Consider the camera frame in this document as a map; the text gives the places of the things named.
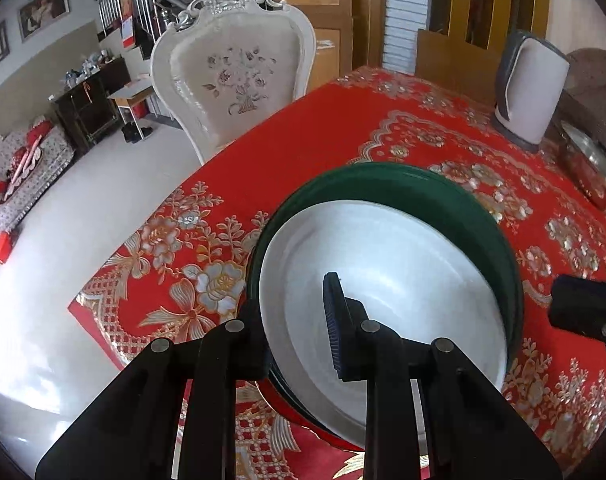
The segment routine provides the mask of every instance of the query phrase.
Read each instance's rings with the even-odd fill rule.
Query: electric kettle
[[[569,69],[569,60],[548,41],[523,30],[510,34],[496,74],[492,126],[524,150],[537,152]]]

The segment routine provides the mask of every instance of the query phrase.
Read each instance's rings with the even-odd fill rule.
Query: floral tablecloth
[[[473,193],[514,249],[525,319],[522,351],[502,392],[570,471],[606,426],[606,350],[552,328],[547,307],[558,274],[606,280],[606,212],[563,175],[553,144],[525,153],[496,133],[490,113],[416,78],[359,69],[274,115],[194,173],[70,310],[119,366],[155,337],[202,337],[235,316],[260,230],[299,186],[342,164],[429,168]],[[238,478],[362,475],[362,454],[331,448],[288,422],[253,385],[239,387],[237,398]]]

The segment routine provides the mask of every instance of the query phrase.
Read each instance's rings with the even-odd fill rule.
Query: white bowl
[[[366,384],[344,383],[332,363],[323,277],[401,337],[447,337],[500,388],[507,343],[496,298],[465,254],[436,229],[396,209],[357,200],[311,206],[270,241],[260,270],[262,321],[292,393],[341,438],[365,446]],[[414,387],[419,441],[426,452]]]

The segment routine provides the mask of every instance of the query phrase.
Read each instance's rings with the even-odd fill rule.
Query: silver rivet
[[[152,352],[156,352],[157,354],[160,354],[160,352],[165,352],[169,347],[170,342],[164,338],[154,339],[150,345]]]
[[[245,328],[245,323],[240,319],[233,319],[225,323],[225,330],[228,332],[240,332]]]
[[[363,329],[364,332],[369,332],[371,334],[373,334],[374,332],[378,332],[378,329],[381,328],[378,322],[374,321],[373,319],[366,319],[360,324],[360,327]]]
[[[441,352],[448,353],[454,349],[454,343],[452,343],[446,337],[439,337],[438,339],[436,339],[436,348]]]

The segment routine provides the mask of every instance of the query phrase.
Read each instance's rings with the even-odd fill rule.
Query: kettle base
[[[521,139],[518,135],[508,130],[494,114],[492,114],[490,122],[494,129],[512,144],[516,144],[519,148],[529,153],[536,153],[538,151],[538,144],[532,144],[531,142]]]

